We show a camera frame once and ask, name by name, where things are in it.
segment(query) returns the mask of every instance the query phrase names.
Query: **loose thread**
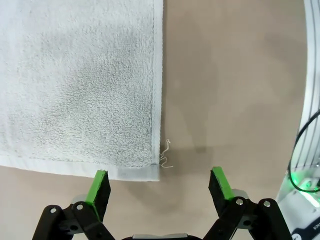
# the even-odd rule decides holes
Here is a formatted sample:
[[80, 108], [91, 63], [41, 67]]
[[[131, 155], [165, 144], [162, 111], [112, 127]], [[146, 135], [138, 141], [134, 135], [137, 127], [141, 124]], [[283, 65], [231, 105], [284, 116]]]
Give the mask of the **loose thread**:
[[170, 140], [166, 140], [166, 149], [160, 154], [160, 162], [164, 161], [162, 164], [160, 164], [161, 167], [165, 169], [173, 168], [174, 166], [164, 166], [167, 163], [167, 157], [165, 156], [165, 152], [169, 150], [169, 144], [171, 144]]

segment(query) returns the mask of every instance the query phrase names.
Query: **towel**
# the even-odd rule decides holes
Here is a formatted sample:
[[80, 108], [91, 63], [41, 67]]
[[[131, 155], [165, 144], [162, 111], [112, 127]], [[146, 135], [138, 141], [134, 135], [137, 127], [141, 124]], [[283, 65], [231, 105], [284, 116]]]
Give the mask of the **towel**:
[[0, 165], [159, 180], [163, 0], [0, 0]]

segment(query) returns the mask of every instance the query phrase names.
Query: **brown surface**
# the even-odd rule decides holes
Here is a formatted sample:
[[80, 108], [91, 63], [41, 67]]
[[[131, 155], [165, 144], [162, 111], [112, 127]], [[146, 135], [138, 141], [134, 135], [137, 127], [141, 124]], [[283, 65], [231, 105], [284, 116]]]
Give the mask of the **brown surface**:
[[[160, 182], [111, 182], [105, 224], [117, 239], [202, 237], [217, 217], [212, 165], [253, 200], [275, 197], [302, 112], [303, 1], [169, 0], [164, 11], [162, 142], [174, 167]], [[0, 167], [0, 181], [0, 238], [31, 239], [46, 205], [66, 207], [92, 179]]]

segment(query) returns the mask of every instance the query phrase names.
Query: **wire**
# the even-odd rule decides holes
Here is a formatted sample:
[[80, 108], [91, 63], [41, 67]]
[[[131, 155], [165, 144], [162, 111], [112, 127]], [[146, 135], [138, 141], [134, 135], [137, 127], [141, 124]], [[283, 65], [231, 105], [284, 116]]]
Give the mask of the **wire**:
[[298, 135], [296, 136], [295, 139], [295, 143], [294, 143], [294, 147], [293, 147], [293, 151], [292, 151], [292, 155], [291, 155], [291, 159], [289, 161], [289, 165], [288, 165], [288, 177], [289, 180], [291, 182], [291, 184], [293, 185], [293, 187], [295, 189], [297, 189], [300, 192], [305, 192], [305, 193], [317, 193], [320, 192], [320, 189], [317, 190], [304, 190], [300, 187], [298, 187], [295, 183], [294, 180], [292, 179], [292, 174], [291, 174], [291, 161], [292, 161], [292, 156], [294, 155], [294, 151], [296, 149], [296, 146], [298, 144], [299, 139], [301, 138], [302, 134], [304, 134], [304, 132], [307, 130], [307, 128], [309, 127], [309, 125], [320, 115], [320, 109], [312, 115], [312, 117], [310, 117], [310, 119], [305, 123], [305, 125], [303, 125], [303, 127], [301, 128], [301, 130], [299, 131]]

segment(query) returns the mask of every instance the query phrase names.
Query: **screw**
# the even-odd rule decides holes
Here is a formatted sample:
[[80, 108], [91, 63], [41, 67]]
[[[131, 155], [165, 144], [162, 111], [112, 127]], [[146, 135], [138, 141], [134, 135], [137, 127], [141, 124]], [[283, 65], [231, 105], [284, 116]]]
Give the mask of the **screw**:
[[79, 204], [78, 206], [76, 206], [76, 209], [78, 209], [78, 210], [81, 210], [83, 208], [84, 208], [84, 206], [82, 204]]
[[263, 205], [269, 208], [271, 206], [271, 203], [269, 201], [264, 201]]
[[242, 201], [242, 199], [238, 198], [236, 201], [235, 201], [236, 204], [238, 205], [242, 205], [244, 204], [244, 201]]

